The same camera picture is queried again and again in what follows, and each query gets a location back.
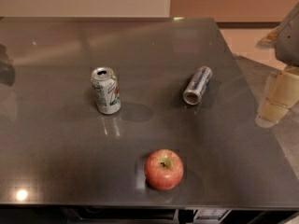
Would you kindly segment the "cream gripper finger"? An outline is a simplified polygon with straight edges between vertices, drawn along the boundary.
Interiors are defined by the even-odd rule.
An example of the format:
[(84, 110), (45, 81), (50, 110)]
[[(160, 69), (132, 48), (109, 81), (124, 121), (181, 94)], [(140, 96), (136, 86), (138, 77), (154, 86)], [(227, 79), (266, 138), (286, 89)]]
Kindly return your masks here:
[(271, 72), (258, 108), (259, 124), (277, 124), (299, 101), (299, 67)]

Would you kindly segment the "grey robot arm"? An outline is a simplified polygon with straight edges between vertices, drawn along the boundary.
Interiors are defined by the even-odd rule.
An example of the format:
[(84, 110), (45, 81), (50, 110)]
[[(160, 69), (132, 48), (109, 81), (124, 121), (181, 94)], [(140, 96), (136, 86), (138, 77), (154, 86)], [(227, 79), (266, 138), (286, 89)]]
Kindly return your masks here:
[(277, 124), (299, 101), (299, 4), (278, 26), (274, 48), (286, 67), (270, 73), (266, 80), (255, 119), (263, 128)]

